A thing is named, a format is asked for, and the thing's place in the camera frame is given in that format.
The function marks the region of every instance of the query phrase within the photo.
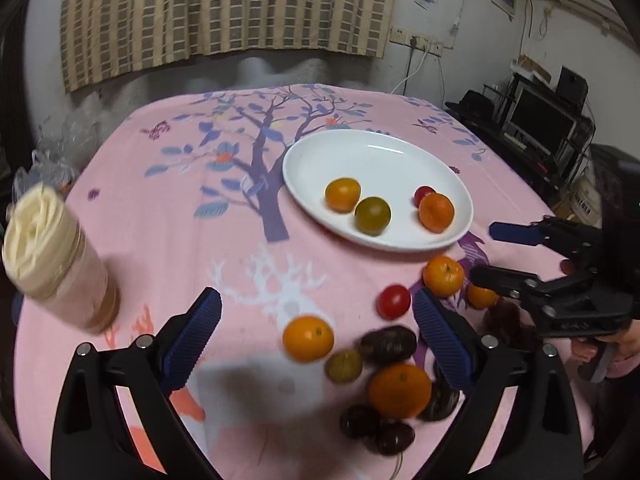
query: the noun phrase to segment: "wall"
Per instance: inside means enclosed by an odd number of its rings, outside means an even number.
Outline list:
[[[58,23],[61,0],[31,0],[27,20],[25,66],[30,118],[37,139],[49,144],[65,139],[64,149],[82,166],[90,153],[74,149],[68,132],[74,120],[96,121],[104,140],[133,110],[176,94],[219,89],[256,88],[297,82],[389,92],[404,77],[409,48],[388,44],[384,59],[367,59],[324,52],[251,51],[201,57],[185,64],[135,73],[65,95],[60,69]],[[413,0],[396,0],[392,22],[425,34],[446,35],[460,13],[462,0],[436,0],[424,10]],[[465,0],[455,49],[442,56],[446,83],[444,100],[458,101],[469,88],[500,82],[520,41],[524,0],[518,0],[511,21],[491,0]],[[421,53],[414,54],[412,70]],[[428,56],[411,79],[407,95],[440,104],[442,83],[437,60]]]
[[[563,9],[554,9],[543,38],[538,27],[549,2],[534,0],[531,38],[523,52],[552,74],[556,85],[562,66],[583,76],[596,120],[594,142],[612,144],[640,158],[637,122],[640,96],[640,55],[615,36]]]

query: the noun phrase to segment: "monitor screen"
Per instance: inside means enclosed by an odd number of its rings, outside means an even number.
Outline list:
[[[555,155],[562,140],[571,133],[575,121],[544,99],[523,89],[510,123]]]

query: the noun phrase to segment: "pink tablecloth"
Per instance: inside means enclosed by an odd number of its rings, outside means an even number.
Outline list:
[[[283,327],[299,314],[334,326],[336,348],[385,323],[374,298],[389,283],[415,283],[423,256],[365,250],[329,234],[302,212],[283,185],[282,159],[300,137],[326,128],[360,128],[401,137],[460,175],[474,200],[471,231],[448,253],[468,269],[491,261],[559,274],[545,248],[493,242],[493,221],[529,222],[549,211],[497,156],[439,108],[415,98],[317,84],[208,92],[137,110],[107,140],[68,199],[118,280],[122,311],[104,336],[63,325],[30,301],[18,327],[15,398],[25,449],[49,471],[50,435],[72,353],[129,345],[185,311],[204,286],[223,296],[222,322],[187,388],[172,401],[224,478],[385,480],[395,459],[367,452],[337,431],[341,407],[364,392],[369,372],[335,386],[322,362],[299,365],[279,348]],[[452,308],[478,322],[465,300]],[[415,328],[412,316],[401,322]],[[566,342],[556,342],[566,357]],[[145,461],[150,451],[130,398],[124,410]],[[476,461],[487,464],[513,392],[498,412]],[[578,396],[585,442],[591,424]],[[399,479],[423,464],[450,421],[415,423]]]

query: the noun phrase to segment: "human hand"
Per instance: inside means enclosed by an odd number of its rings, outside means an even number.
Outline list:
[[[634,319],[626,330],[617,334],[598,336],[599,341],[617,343],[618,349],[613,354],[612,361],[622,361],[640,353],[640,320]],[[571,339],[571,352],[573,358],[583,363],[588,363],[598,353],[598,348],[586,341],[585,338]]]

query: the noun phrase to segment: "cream colored lid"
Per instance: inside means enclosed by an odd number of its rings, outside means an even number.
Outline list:
[[[32,187],[18,200],[4,236],[7,276],[28,296],[66,273],[77,246],[78,221],[52,187]]]

